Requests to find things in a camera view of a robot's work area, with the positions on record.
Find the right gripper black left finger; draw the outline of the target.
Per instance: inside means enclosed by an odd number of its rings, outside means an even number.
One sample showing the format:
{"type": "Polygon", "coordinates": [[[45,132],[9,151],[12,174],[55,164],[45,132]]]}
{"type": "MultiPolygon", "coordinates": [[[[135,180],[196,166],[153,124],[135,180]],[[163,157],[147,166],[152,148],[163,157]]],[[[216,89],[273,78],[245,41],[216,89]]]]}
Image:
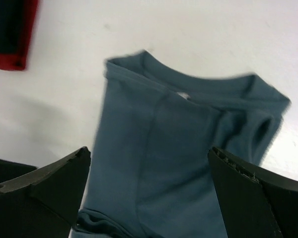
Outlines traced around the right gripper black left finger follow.
{"type": "Polygon", "coordinates": [[[67,238],[91,153],[82,147],[44,167],[0,159],[0,238],[67,238]]]}

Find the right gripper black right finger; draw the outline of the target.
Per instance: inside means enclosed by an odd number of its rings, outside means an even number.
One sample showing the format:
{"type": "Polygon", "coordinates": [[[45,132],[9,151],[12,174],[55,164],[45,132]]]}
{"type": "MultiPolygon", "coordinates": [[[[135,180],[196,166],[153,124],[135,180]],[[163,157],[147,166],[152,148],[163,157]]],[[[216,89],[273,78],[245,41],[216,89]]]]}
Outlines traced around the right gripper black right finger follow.
{"type": "Polygon", "coordinates": [[[229,238],[298,238],[298,181],[217,147],[208,160],[229,238]]]}

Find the blue-grey t-shirt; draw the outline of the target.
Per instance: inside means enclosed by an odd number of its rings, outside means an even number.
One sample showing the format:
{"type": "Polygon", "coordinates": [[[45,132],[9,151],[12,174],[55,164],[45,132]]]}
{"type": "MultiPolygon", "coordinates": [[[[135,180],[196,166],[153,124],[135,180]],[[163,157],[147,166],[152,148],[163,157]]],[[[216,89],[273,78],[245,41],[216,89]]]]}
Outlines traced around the blue-grey t-shirt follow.
{"type": "Polygon", "coordinates": [[[258,165],[288,97],[256,74],[201,79],[150,53],[106,61],[107,86],[74,238],[224,238],[208,151],[258,165]]]}

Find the red t-shirt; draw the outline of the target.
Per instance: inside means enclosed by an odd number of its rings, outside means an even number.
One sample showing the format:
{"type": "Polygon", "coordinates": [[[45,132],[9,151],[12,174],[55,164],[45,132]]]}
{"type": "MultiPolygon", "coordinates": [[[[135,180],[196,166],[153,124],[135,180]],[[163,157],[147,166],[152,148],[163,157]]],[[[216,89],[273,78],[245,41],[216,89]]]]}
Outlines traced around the red t-shirt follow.
{"type": "Polygon", "coordinates": [[[23,71],[26,69],[27,55],[30,49],[31,37],[39,0],[23,0],[23,23],[21,26],[17,50],[12,54],[0,54],[0,69],[7,71],[23,71]]]}

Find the black t-shirt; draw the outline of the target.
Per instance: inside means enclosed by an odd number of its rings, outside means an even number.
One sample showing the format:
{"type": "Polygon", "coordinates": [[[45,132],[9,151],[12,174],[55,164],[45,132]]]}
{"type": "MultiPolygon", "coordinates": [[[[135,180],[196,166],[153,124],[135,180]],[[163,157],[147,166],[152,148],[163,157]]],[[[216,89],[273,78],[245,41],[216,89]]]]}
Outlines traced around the black t-shirt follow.
{"type": "Polygon", "coordinates": [[[0,54],[15,53],[23,23],[22,0],[0,0],[0,54]]]}

